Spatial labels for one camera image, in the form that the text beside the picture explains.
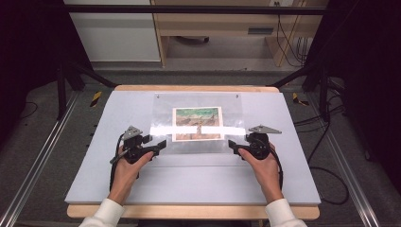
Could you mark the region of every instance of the wooden desk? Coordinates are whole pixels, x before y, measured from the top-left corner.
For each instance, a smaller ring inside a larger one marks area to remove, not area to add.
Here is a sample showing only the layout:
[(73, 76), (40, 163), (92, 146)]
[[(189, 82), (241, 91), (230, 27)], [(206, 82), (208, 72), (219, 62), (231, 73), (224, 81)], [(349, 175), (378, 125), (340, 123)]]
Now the wooden desk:
[[(120, 85), (116, 91), (193, 91), (193, 92), (257, 92), (278, 93), (274, 87), (253, 86), (169, 86), (169, 85)], [(96, 204), (70, 204), (67, 214), (71, 218), (92, 216)], [(187, 218), (187, 219), (266, 219), (262, 205), (126, 205), (123, 218)], [(320, 215), (317, 205), (293, 205), (297, 218), (315, 219)]]
[[(151, 0), (151, 4), (268, 7), (271, 6), (271, 1), (273, 0)], [(327, 2), (328, 0), (293, 0), (292, 5), (283, 7), (325, 7)], [(292, 55), (288, 52), (289, 44), (293, 45), (295, 37), (313, 38), (322, 16), (282, 15), (280, 22), (285, 35), (281, 28), (278, 28), (277, 15), (154, 13), (153, 19), (162, 65), (166, 65), (170, 36), (263, 36), (266, 37), (274, 63), (276, 66), (281, 66), (285, 55)], [(258, 32), (250, 32), (250, 28), (256, 29)]]

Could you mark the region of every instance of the sleeve cuff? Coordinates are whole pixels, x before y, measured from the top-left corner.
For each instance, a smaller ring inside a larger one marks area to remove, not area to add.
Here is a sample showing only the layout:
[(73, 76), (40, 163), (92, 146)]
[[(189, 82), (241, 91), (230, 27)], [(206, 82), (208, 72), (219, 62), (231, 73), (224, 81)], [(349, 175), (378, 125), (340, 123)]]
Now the sleeve cuff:
[(269, 203), (265, 208), (269, 216), (270, 225), (276, 226), (286, 221), (296, 219), (286, 199)]
[(100, 218), (105, 224), (116, 226), (125, 209), (115, 201), (104, 199), (94, 217)]

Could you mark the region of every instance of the white cabinet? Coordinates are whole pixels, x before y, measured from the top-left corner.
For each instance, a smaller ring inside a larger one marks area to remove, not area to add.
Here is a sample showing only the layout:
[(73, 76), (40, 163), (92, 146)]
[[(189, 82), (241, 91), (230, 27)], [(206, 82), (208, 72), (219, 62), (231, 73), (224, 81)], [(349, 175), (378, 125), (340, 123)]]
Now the white cabinet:
[[(149, 5), (149, 0), (64, 0), (65, 4)], [(70, 13), (90, 61), (160, 61), (150, 13)]]

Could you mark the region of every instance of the picture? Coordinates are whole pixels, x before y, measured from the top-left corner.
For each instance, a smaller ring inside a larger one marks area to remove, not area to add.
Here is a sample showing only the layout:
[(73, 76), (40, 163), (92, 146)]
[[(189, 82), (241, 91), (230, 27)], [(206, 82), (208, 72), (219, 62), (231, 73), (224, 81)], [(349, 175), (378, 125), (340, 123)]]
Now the picture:
[(221, 107), (174, 108), (172, 141), (222, 140), (222, 126)]

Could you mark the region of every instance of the yellow and black tape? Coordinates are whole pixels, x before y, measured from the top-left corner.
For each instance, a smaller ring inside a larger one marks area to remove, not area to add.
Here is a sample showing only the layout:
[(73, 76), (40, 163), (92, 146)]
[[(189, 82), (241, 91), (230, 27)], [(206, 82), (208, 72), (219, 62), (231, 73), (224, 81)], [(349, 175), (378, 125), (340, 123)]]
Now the yellow and black tape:
[(304, 106), (309, 106), (309, 102), (308, 101), (301, 101), (300, 99), (298, 99), (298, 96), (297, 96), (296, 93), (292, 93), (292, 101), (294, 103), (299, 103), (299, 104), (304, 105)]
[(101, 95), (101, 92), (96, 92), (95, 93), (94, 98), (92, 98), (92, 102), (91, 102), (90, 107), (95, 107), (96, 106), (97, 102), (100, 99), (100, 95)]

